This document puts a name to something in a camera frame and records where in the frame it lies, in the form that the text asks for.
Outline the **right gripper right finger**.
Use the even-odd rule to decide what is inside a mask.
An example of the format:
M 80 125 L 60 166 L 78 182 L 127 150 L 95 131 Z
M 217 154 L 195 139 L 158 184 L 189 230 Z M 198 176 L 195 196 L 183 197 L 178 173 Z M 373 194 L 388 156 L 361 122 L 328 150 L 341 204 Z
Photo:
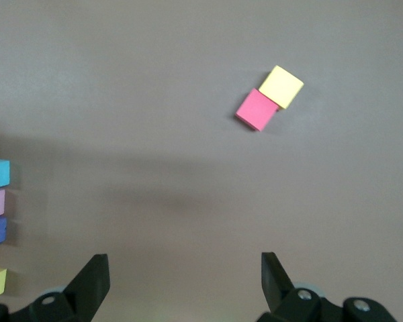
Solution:
M 261 254 L 261 285 L 269 311 L 257 322 L 396 322 L 379 302 L 350 297 L 337 306 L 309 288 L 297 288 L 273 252 Z

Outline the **crimson foam cube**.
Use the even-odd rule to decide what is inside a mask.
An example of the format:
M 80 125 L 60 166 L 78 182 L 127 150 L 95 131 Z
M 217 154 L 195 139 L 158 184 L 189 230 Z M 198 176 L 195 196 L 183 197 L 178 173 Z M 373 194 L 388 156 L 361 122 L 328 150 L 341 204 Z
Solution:
M 263 131 L 279 106 L 258 89 L 252 89 L 246 96 L 235 116 L 255 131 Z

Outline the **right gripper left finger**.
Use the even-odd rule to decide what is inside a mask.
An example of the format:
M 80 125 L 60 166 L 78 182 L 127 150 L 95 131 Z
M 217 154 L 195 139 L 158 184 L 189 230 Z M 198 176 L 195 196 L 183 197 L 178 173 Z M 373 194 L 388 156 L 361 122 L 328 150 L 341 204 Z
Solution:
M 60 292 L 48 292 L 9 312 L 0 304 L 0 322 L 92 322 L 110 289 L 107 254 L 95 254 Z

